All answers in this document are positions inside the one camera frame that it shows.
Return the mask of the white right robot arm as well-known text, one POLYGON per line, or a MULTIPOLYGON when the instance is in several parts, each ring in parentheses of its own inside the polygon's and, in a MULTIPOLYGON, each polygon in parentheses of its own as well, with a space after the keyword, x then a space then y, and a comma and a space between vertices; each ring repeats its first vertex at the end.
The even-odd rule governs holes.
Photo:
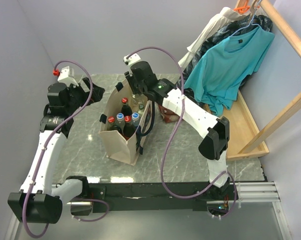
POLYGON ((158 80, 148 62, 124 58, 129 67, 126 79, 134 93, 142 94, 181 117, 202 137, 198 150, 207 159, 210 195, 221 199, 227 194, 226 155, 230 139, 230 122, 226 117, 218 118, 195 104, 182 94, 168 79, 158 80))

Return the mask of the clear green-capped glass bottle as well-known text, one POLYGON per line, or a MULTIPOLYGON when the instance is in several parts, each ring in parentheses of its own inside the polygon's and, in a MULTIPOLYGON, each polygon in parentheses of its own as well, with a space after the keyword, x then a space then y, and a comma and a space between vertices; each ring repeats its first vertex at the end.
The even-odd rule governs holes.
POLYGON ((139 106, 140 105, 146 106, 148 100, 145 95, 136 93, 131 95, 130 101, 131 101, 130 106, 132 111, 137 112, 139 110, 139 106))

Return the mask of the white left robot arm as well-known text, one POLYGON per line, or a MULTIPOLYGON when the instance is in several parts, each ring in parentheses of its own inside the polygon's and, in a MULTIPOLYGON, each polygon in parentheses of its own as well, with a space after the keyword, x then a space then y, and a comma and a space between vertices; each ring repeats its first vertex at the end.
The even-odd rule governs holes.
POLYGON ((69 176, 60 187, 52 188, 57 160, 74 123, 70 117, 84 105, 99 102, 105 92, 88 77, 82 82, 88 91, 84 91, 80 83, 66 85, 57 82, 48 87, 48 104, 40 121, 33 163, 19 191, 11 192, 7 200, 20 222, 55 224, 65 204, 75 198, 85 201, 93 195, 85 176, 69 176))

